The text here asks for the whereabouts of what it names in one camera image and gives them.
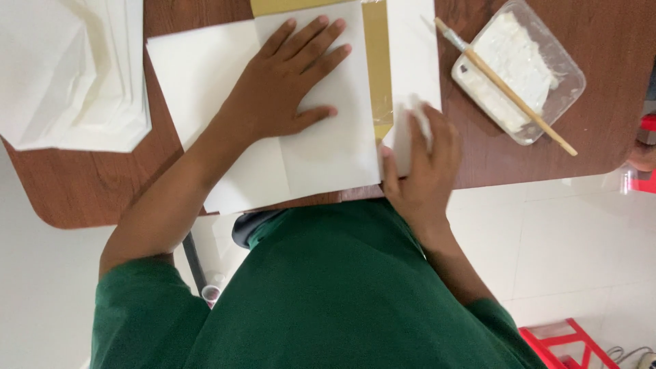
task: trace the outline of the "white floor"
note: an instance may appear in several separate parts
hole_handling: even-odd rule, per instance
[[[608,349],[656,348],[656,195],[619,192],[608,175],[454,192],[458,241],[518,326],[576,318]],[[225,286],[248,254],[236,216],[205,217],[193,234],[209,280]]]

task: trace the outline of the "wooden table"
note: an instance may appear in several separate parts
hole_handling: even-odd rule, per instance
[[[436,12],[471,41],[503,3],[437,0]],[[568,156],[546,137],[523,147],[504,135],[451,81],[458,52],[440,40],[443,109],[464,138],[457,188],[607,173],[626,160],[635,139],[656,54],[653,0],[528,3],[587,77],[583,96],[554,126],[579,156]],[[145,0],[144,8],[145,37],[253,17],[248,0]],[[5,143],[34,210],[46,223],[58,228],[116,224],[121,212],[182,155],[147,54],[144,66],[153,130],[132,154],[16,152]],[[375,196],[381,193],[373,186],[312,196],[279,207]]]

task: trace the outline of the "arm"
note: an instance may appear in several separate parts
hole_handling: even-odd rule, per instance
[[[350,54],[344,45],[323,55],[346,27],[341,19],[328,24],[320,16],[290,38],[296,28],[290,19],[271,36],[194,145],[125,212],[100,257],[100,277],[130,260],[171,261],[209,192],[251,144],[337,114],[332,106],[297,112],[308,91]]]
[[[407,180],[399,181],[393,152],[382,147],[385,196],[405,219],[421,243],[426,260],[463,305],[492,299],[481,278],[455,240],[446,207],[462,160],[461,138],[451,122],[429,105],[423,111],[433,134],[431,150],[416,117],[409,113],[412,166]]]

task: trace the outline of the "hand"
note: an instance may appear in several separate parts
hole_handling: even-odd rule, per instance
[[[408,112],[412,135],[411,170],[400,181],[393,151],[383,146],[385,181],[383,190],[394,209],[405,219],[424,247],[435,246],[443,232],[450,232],[447,203],[462,160],[462,140],[455,126],[439,111],[422,107],[430,121],[433,145],[428,150],[417,118]]]
[[[343,45],[324,55],[346,23],[340,18],[329,26],[328,18],[320,16],[287,40],[295,28],[292,18],[269,38],[242,73],[211,127],[221,125],[221,134],[252,144],[266,137],[299,133],[337,115],[334,106],[301,113],[297,110],[310,89],[350,54],[351,46]]]

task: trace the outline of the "plastic container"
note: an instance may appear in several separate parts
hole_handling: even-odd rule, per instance
[[[517,19],[518,23],[523,26],[532,41],[536,42],[539,46],[539,52],[544,59],[546,65],[554,72],[558,79],[558,86],[555,89],[549,90],[546,102],[543,107],[542,119],[549,125],[552,125],[560,116],[574,104],[574,102],[583,94],[585,90],[586,81],[585,76],[581,69],[576,65],[574,60],[565,51],[560,42],[554,37],[549,29],[544,25],[542,20],[535,14],[533,9],[522,0],[510,0],[492,17],[487,23],[485,28],[476,36],[472,42],[472,46],[476,44],[481,35],[487,31],[490,25],[501,15],[512,12]],[[483,109],[483,111],[494,120],[501,129],[506,131],[518,144],[530,145],[534,143],[544,131],[533,121],[522,127],[519,132],[512,132],[507,129],[504,123],[495,116],[485,104],[481,102],[477,96],[472,93],[462,80],[463,63],[466,57],[461,55],[456,61],[451,71],[453,79],[462,87],[462,89],[469,95],[474,102]]]

